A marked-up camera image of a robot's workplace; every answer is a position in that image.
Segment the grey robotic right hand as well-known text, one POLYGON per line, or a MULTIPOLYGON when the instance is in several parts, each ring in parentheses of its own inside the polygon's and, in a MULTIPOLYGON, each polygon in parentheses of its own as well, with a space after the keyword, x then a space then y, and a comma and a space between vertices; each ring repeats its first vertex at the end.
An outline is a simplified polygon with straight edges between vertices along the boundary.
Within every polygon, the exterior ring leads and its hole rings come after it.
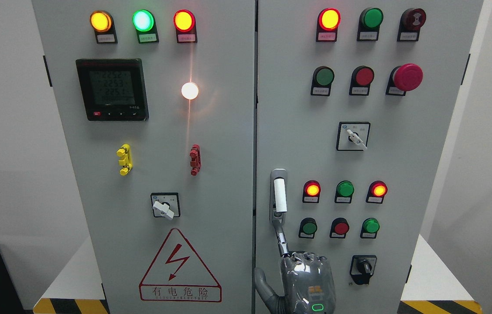
POLYGON ((290 252, 280 219, 272 220, 280 250, 284 296, 267 283, 265 272, 254 269, 258 295, 272 314, 332 314, 336 306, 335 284, 328 259, 314 253, 290 252))

